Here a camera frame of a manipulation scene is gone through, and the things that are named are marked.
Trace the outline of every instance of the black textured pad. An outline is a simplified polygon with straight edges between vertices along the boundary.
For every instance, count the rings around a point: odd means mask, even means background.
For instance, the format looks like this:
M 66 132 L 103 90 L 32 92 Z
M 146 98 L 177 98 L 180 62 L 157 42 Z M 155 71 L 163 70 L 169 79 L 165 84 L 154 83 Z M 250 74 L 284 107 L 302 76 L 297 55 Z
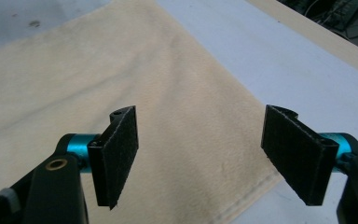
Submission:
M 88 145 L 98 205 L 117 205 L 138 149 L 135 106 L 110 115 L 111 124 Z
M 267 105 L 261 147 L 306 205 L 321 205 L 338 144 L 296 117 L 294 111 Z

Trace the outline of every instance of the beige cloth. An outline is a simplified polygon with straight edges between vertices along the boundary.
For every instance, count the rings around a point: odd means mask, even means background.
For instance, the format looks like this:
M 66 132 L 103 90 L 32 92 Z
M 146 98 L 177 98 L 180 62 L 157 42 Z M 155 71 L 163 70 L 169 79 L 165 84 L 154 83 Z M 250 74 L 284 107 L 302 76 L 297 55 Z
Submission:
M 0 189 L 128 105 L 140 148 L 112 211 L 82 175 L 90 223 L 227 223 L 280 179 L 264 106 L 156 3 L 128 0 L 0 48 Z

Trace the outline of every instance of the fabric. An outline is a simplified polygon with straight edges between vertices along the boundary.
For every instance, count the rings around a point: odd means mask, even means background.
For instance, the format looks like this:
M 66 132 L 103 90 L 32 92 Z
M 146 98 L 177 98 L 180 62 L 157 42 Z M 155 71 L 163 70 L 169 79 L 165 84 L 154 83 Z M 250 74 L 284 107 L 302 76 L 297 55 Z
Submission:
M 156 3 L 128 0 L 0 48 L 0 189 L 128 105 L 140 148 L 112 211 L 82 175 L 90 223 L 228 223 L 281 179 L 264 106 Z

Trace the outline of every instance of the tan towel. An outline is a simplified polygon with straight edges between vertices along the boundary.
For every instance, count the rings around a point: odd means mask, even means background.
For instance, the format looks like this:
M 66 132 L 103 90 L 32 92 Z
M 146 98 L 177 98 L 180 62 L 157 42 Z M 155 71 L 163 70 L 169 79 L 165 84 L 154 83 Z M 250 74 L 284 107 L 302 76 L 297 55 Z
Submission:
M 90 223 L 227 223 L 280 179 L 264 106 L 156 3 L 127 0 L 0 48 L 0 189 L 128 105 L 138 155 L 113 211 L 82 175 Z

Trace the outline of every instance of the table surface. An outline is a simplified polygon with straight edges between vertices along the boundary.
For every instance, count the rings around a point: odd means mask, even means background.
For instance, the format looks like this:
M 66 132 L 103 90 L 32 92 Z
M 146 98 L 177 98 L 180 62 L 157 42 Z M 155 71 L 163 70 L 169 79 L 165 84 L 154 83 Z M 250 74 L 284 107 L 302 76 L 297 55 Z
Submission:
M 0 46 L 109 1 L 11 2 L 0 0 Z M 351 133 L 358 139 L 357 47 L 273 0 L 158 3 L 261 103 L 296 111 L 316 132 Z M 20 18 L 15 11 L 27 16 Z M 35 27 L 30 21 L 42 23 Z M 282 181 L 233 223 L 337 223 L 345 181 L 345 175 L 332 174 L 321 207 L 305 206 Z

